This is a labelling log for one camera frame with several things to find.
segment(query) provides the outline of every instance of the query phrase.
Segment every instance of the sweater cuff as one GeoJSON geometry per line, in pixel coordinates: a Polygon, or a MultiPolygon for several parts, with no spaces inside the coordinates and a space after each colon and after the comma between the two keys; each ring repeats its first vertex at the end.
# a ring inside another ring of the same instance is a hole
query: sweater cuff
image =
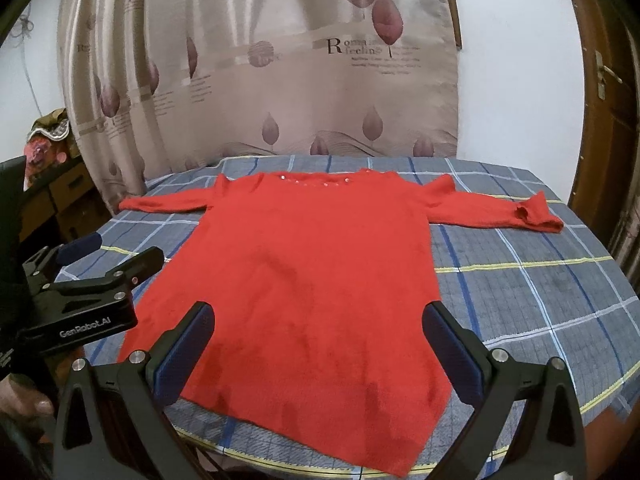
{"type": "Polygon", "coordinates": [[[120,203],[118,204],[118,210],[124,211],[125,209],[133,209],[133,207],[135,207],[136,205],[136,200],[138,199],[138,197],[127,196],[126,198],[120,200],[120,203]]]}
{"type": "Polygon", "coordinates": [[[549,211],[542,191],[537,192],[528,200],[518,202],[515,214],[516,218],[522,220],[527,227],[535,231],[559,233],[564,227],[564,222],[549,211]]]}

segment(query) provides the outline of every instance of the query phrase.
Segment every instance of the bed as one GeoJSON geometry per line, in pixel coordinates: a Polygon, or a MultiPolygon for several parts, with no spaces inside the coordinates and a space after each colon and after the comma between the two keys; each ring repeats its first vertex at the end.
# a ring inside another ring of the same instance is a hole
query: bed
{"type": "MultiPolygon", "coordinates": [[[[529,171],[446,158],[238,157],[222,160],[215,167],[155,179],[148,183],[148,194],[212,186],[221,173],[239,178],[261,171],[350,173],[361,168],[395,171],[419,184],[449,173],[459,190],[506,200],[522,200],[542,190],[553,213],[565,222],[560,234],[431,225],[442,301],[488,348],[504,348],[518,360],[541,364],[552,356],[562,357],[570,368],[585,424],[607,406],[622,417],[630,412],[640,395],[640,301],[603,245],[529,171]]],[[[101,249],[63,269],[60,279],[103,276],[111,267],[151,246],[160,247],[169,259],[190,236],[200,216],[198,212],[120,213],[100,229],[101,249]]],[[[152,280],[135,290],[134,301],[152,280]]],[[[89,361],[114,362],[123,339],[124,334],[118,334],[87,345],[89,361]]],[[[486,462],[485,474],[493,472],[505,455],[521,410],[521,404],[512,409],[486,462]]],[[[471,407],[462,404],[453,392],[410,476],[424,477],[433,469],[471,412],[471,407]]],[[[272,476],[388,476],[324,456],[271,431],[208,412],[183,399],[168,407],[166,414],[185,438],[272,476]]]]}

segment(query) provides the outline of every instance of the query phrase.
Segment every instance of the fabric cloth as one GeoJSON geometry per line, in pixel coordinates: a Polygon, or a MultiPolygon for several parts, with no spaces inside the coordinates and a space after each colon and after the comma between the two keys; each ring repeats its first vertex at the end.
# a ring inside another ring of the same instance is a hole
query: fabric cloth
{"type": "Polygon", "coordinates": [[[69,134],[69,119],[66,108],[57,108],[33,123],[27,140],[34,134],[41,134],[50,140],[64,140],[69,134]]]}
{"type": "Polygon", "coordinates": [[[64,101],[111,210],[145,193],[145,178],[228,156],[456,153],[448,0],[62,0],[60,9],[64,101]]]}
{"type": "Polygon", "coordinates": [[[562,228],[542,193],[514,203],[456,192],[449,175],[421,187],[370,170],[221,175],[208,189],[120,207],[207,209],[142,297],[120,358],[207,301],[216,332],[185,399],[397,476],[450,395],[420,326],[424,305],[440,298],[429,220],[562,228]]]}

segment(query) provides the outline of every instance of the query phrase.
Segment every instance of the cable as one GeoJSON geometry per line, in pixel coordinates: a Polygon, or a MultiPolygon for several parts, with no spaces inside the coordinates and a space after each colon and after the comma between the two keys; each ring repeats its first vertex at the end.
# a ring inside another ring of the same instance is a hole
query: cable
{"type": "Polygon", "coordinates": [[[36,92],[33,89],[33,84],[31,83],[31,77],[29,77],[29,70],[27,69],[27,59],[24,53],[24,38],[31,37],[31,31],[33,30],[33,22],[29,19],[31,15],[31,3],[27,7],[27,11],[18,18],[18,21],[15,22],[15,25],[20,25],[20,32],[14,34],[11,32],[12,38],[20,38],[20,41],[16,45],[20,48],[20,58],[22,59],[22,69],[24,70],[24,76],[27,78],[27,83],[29,85],[29,89],[31,90],[31,96],[33,97],[33,102],[36,104],[36,108],[38,109],[38,113],[40,117],[42,117],[42,110],[40,110],[40,105],[38,104],[38,99],[36,97],[36,92]]]}
{"type": "Polygon", "coordinates": [[[38,99],[36,98],[36,92],[33,91],[33,85],[31,84],[31,78],[29,77],[29,70],[27,70],[27,60],[24,57],[24,41],[20,42],[20,57],[22,58],[22,68],[24,69],[24,76],[27,78],[27,83],[29,84],[31,95],[33,96],[33,102],[36,103],[38,113],[40,114],[40,117],[42,117],[42,110],[40,110],[40,105],[38,104],[38,99]]]}

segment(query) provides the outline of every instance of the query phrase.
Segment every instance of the sweater sleeve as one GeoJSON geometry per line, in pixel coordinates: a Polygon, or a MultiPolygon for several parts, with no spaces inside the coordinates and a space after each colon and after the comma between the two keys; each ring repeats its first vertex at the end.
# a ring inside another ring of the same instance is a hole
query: sweater sleeve
{"type": "Polygon", "coordinates": [[[493,196],[456,191],[450,175],[438,177],[422,187],[429,222],[465,227],[517,227],[559,233],[564,224],[551,214],[544,194],[510,202],[493,196]]]}
{"type": "Polygon", "coordinates": [[[162,196],[126,198],[120,202],[120,210],[131,209],[146,213],[176,213],[204,209],[211,202],[211,189],[188,189],[162,196]]]}

